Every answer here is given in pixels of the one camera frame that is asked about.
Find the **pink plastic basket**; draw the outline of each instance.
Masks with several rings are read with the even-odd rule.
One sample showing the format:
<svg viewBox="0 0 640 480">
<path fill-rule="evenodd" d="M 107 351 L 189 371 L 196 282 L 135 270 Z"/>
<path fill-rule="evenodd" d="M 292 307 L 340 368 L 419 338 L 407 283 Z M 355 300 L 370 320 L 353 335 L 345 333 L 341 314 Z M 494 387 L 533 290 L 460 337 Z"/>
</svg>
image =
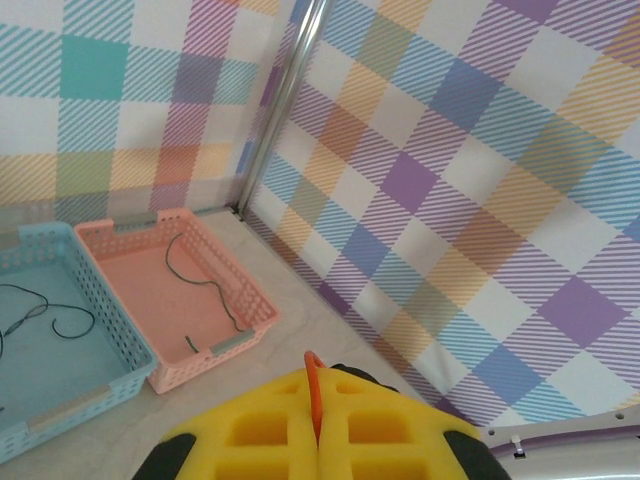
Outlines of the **pink plastic basket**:
<svg viewBox="0 0 640 480">
<path fill-rule="evenodd" d="M 149 377 L 158 393 L 257 344 L 279 317 L 249 273 L 189 210 L 88 222 L 74 230 L 158 356 Z M 167 247 L 179 233 L 171 265 L 188 279 L 218 282 L 241 333 L 214 285 L 189 284 L 167 267 Z"/>
</svg>

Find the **pastel plaid pattern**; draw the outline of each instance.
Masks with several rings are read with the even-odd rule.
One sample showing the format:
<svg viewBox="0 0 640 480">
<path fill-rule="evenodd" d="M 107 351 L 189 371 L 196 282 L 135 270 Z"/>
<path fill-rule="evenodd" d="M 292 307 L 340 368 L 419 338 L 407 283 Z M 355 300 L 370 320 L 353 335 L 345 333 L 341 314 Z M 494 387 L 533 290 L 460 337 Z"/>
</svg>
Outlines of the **pastel plaid pattern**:
<svg viewBox="0 0 640 480">
<path fill-rule="evenodd" d="M 249 223 L 444 410 L 637 403 L 639 42 L 635 0 L 337 0 Z"/>
<path fill-rule="evenodd" d="M 0 6 L 0 223 L 229 202 L 281 3 Z"/>
</svg>

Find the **basket handle slot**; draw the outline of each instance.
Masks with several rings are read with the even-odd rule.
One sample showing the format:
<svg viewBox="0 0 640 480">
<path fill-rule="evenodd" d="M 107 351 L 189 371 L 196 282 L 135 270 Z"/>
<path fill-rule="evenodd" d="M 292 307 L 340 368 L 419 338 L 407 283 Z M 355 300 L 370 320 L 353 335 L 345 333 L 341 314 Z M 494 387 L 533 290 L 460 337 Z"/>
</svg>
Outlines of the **basket handle slot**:
<svg viewBox="0 0 640 480">
<path fill-rule="evenodd" d="M 242 333 L 234 335 L 233 337 L 225 340 L 224 342 L 217 343 L 209 348 L 214 357 L 222 355 L 223 353 L 228 352 L 232 348 L 237 347 L 241 343 L 244 343 L 248 340 L 251 340 L 255 335 L 255 330 L 253 327 L 248 328 Z"/>
<path fill-rule="evenodd" d="M 99 404 L 109 398 L 110 395 L 111 387 L 107 384 L 94 388 L 81 397 L 74 398 L 69 402 L 52 408 L 48 412 L 33 417 L 27 422 L 29 431 L 35 433 L 46 430 L 52 425 L 73 417 L 91 406 Z"/>
<path fill-rule="evenodd" d="M 11 248 L 19 247 L 21 244 L 20 232 L 17 228 L 6 228 L 0 230 L 0 250 L 9 250 Z"/>
<path fill-rule="evenodd" d="M 157 212 L 146 212 L 135 215 L 113 217 L 113 231 L 115 233 L 130 233 L 153 228 L 158 222 Z"/>
</svg>

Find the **checkered wall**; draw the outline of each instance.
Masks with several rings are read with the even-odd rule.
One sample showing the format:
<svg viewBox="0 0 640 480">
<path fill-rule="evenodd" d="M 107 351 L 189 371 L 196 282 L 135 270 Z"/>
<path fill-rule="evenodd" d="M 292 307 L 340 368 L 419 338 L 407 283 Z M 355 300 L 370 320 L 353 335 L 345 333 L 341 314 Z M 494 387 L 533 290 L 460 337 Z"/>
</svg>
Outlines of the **checkered wall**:
<svg viewBox="0 0 640 480">
<path fill-rule="evenodd" d="M 0 223 L 224 205 L 291 9 L 1 2 Z"/>
<path fill-rule="evenodd" d="M 432 404 L 640 401 L 635 0 L 337 0 L 250 223 Z"/>
</svg>

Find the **floor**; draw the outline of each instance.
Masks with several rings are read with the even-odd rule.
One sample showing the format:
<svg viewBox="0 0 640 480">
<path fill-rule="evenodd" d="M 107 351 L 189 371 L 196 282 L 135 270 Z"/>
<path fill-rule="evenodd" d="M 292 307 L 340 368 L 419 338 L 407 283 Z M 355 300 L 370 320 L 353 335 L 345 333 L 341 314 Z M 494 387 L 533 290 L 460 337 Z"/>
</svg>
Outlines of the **floor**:
<svg viewBox="0 0 640 480">
<path fill-rule="evenodd" d="M 229 212 L 202 217 L 258 279 L 282 313 L 253 349 L 162 396 L 136 398 L 0 465 L 3 480 L 127 480 L 171 427 L 303 366 L 305 350 L 325 363 L 359 367 L 417 394 L 323 300 Z"/>
</svg>

